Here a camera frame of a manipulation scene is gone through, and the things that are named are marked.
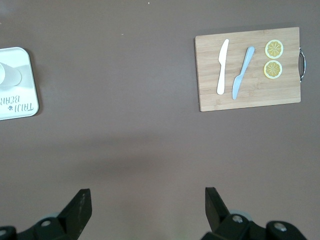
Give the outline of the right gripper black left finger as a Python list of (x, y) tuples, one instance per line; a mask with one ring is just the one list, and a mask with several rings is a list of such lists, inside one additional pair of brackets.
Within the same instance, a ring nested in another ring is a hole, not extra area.
[(29, 229), (17, 232), (14, 226), (1, 226), (2, 240), (77, 240), (92, 216), (90, 189), (81, 189), (55, 217), (46, 217)]

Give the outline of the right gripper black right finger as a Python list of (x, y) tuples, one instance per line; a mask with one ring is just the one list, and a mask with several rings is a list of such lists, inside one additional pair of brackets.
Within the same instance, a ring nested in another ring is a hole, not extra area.
[(205, 214), (211, 228), (203, 240), (306, 240), (294, 225), (270, 221), (257, 225), (240, 213), (230, 213), (215, 187), (205, 189)]

